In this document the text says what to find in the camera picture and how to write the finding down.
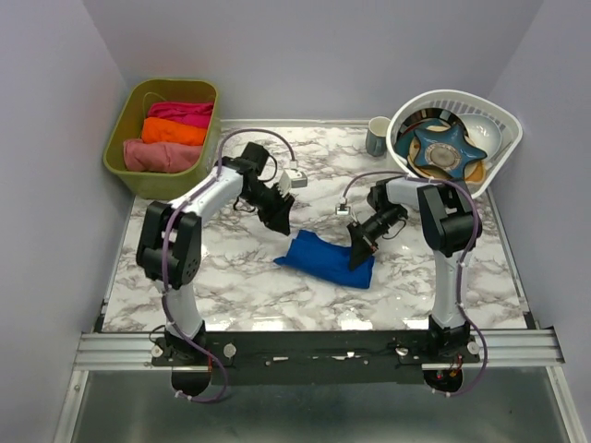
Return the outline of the blue t shirt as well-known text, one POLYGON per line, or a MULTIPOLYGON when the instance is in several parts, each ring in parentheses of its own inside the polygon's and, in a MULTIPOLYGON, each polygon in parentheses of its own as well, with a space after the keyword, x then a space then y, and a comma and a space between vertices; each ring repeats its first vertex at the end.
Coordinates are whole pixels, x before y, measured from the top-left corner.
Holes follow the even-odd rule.
POLYGON ((366 290, 371 284, 375 258, 370 256, 357 268, 349 269, 351 252, 351 246, 334 245, 311 231, 300 230, 285 255, 273 262, 339 286, 366 290))

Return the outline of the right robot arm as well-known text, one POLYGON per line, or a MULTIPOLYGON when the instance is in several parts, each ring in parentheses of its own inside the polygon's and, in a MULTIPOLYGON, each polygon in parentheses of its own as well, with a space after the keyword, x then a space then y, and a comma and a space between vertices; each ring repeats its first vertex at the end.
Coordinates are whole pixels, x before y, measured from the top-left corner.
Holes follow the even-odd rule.
POLYGON ((422 233, 433 252, 436 289, 425 339, 427 355, 448 360, 470 341, 471 322, 465 312, 465 269, 481 235, 482 223, 463 181, 395 177, 379 180, 368 193, 374 214, 347 226, 351 239, 348 268, 354 270, 378 251, 378 238, 419 213, 422 233))

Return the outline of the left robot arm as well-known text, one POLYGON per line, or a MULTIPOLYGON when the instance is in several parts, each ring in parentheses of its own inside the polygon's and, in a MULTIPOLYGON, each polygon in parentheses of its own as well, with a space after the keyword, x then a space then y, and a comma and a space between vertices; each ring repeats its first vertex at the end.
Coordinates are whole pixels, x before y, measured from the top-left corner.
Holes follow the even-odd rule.
POLYGON ((202 228, 228 202, 243 199, 269 230, 288 236, 295 198, 260 178, 271 157, 249 142, 238 157, 223 157, 207 178, 169 202, 146 209, 136 261, 162 295, 164 335, 152 347, 152 363, 205 365, 205 322, 195 301, 193 280, 202 259, 202 228))

